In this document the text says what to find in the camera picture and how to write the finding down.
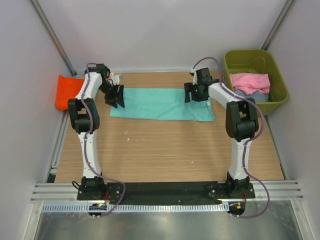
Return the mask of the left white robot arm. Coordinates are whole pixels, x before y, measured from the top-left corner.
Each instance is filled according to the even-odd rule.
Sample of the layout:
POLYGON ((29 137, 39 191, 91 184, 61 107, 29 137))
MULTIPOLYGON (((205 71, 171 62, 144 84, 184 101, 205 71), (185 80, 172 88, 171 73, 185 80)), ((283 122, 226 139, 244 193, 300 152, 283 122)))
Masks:
POLYGON ((97 134, 100 116, 95 103, 98 91, 104 94, 107 105, 124 108, 124 86, 120 75, 114 75, 103 63, 88 63, 84 83, 76 95, 67 102, 72 129, 81 146, 83 171, 80 184, 73 181, 78 190, 78 200, 104 200, 107 196, 105 179, 98 160, 97 134))

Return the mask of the olive green plastic bin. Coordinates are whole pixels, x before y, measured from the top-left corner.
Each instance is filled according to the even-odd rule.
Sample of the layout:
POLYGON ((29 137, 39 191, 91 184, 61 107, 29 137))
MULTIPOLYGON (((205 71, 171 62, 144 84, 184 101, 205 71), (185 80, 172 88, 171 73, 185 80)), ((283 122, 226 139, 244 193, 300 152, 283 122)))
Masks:
POLYGON ((263 115, 268 115, 289 98, 287 86, 273 56, 262 49, 236 49, 225 53, 224 84, 234 91, 231 74, 267 74, 270 82, 268 101, 256 102, 263 115))

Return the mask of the light blue folded t shirt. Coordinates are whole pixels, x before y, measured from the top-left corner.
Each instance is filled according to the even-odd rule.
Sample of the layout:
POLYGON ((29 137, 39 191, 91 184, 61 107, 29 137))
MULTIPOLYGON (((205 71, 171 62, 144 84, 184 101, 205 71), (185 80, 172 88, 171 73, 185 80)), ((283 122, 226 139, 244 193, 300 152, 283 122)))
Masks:
POLYGON ((81 74, 77 74, 74 76, 76 79, 84 79, 85 77, 81 74))

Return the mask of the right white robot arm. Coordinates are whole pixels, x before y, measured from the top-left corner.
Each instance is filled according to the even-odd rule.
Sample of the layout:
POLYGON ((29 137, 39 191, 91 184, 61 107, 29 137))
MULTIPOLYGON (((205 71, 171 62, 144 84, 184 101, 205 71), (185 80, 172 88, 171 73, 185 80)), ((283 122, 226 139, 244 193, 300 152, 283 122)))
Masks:
POLYGON ((231 162, 225 181, 225 192, 231 198, 241 198, 249 189, 247 165, 251 140, 259 130, 255 103, 227 89, 224 83, 213 79, 208 68, 191 69, 192 82, 184 84, 184 102, 216 100, 225 108, 225 130, 231 138, 231 162))

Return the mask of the grey blue t shirt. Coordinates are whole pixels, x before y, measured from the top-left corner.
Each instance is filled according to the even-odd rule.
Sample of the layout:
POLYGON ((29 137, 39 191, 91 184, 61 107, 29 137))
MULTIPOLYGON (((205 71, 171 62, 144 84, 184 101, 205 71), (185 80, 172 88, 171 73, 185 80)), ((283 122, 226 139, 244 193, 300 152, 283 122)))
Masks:
POLYGON ((268 93, 260 93, 259 91, 255 91, 252 94, 245 94, 245 92, 236 89, 234 93, 245 99, 252 98, 254 99, 255 103, 265 103, 268 101, 269 98, 268 93))

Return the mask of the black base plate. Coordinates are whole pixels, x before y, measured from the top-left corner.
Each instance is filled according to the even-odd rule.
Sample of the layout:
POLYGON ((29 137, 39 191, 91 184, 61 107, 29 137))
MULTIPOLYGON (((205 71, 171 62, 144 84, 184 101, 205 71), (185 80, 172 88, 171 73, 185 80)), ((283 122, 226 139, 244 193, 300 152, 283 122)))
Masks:
POLYGON ((231 194, 225 182, 130 182, 122 185, 120 183, 106 183, 101 190, 84 189, 80 187, 77 200, 104 200, 108 197, 110 201, 116 201, 124 194, 123 200, 139 200, 142 197, 152 197, 156 200, 173 199, 178 196, 192 196, 205 199, 239 199, 256 197, 253 185, 238 193, 231 194))

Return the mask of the pink t shirt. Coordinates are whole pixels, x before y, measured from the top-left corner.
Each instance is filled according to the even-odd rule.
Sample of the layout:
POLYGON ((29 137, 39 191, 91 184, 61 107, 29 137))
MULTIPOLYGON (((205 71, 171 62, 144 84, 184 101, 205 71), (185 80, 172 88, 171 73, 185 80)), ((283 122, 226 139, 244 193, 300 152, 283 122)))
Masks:
POLYGON ((246 95, 255 92, 268 94, 271 88, 268 74, 233 73, 230 74, 230 80, 234 90, 240 90, 246 95))

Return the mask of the teal t shirt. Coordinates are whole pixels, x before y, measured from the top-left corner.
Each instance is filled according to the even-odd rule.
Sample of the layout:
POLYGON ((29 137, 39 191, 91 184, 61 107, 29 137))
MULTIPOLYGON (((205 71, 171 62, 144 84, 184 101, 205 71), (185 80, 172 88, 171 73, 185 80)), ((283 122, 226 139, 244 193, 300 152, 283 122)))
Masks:
POLYGON ((110 116, 161 121, 213 122, 211 100, 185 103, 181 88, 125 88, 125 107, 112 107, 110 116))

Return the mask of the orange folded t shirt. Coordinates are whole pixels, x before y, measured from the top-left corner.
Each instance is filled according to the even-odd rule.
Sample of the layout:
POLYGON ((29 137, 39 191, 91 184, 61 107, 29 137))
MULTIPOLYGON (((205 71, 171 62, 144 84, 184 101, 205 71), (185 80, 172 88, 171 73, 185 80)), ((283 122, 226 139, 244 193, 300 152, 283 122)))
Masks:
POLYGON ((68 100, 74 99, 80 92, 85 79, 83 77, 58 76, 55 106, 58 111, 68 109, 68 100))

